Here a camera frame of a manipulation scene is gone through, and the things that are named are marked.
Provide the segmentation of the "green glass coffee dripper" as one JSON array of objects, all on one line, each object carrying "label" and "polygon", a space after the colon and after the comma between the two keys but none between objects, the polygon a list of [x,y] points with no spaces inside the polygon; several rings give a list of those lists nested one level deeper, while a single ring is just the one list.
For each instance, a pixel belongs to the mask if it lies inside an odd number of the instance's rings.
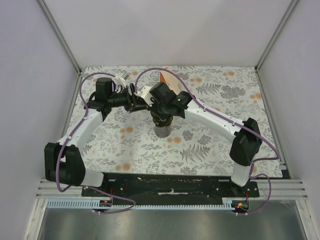
[{"label": "green glass coffee dripper", "polygon": [[155,113],[151,112],[150,114],[152,116],[152,121],[155,123],[156,127],[169,127],[172,124],[173,116],[169,116],[165,120],[161,120]]}]

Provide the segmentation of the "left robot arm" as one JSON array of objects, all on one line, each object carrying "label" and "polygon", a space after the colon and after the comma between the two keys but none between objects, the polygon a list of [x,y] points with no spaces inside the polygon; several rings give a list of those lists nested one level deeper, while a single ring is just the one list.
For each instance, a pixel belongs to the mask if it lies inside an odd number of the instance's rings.
[{"label": "left robot arm", "polygon": [[85,167],[82,152],[92,133],[104,122],[113,108],[126,111],[145,110],[152,105],[151,87],[136,91],[127,86],[122,76],[108,75],[97,79],[95,92],[84,101],[84,116],[58,142],[49,142],[44,148],[45,178],[67,187],[92,186],[103,197],[110,192],[104,174]]}]

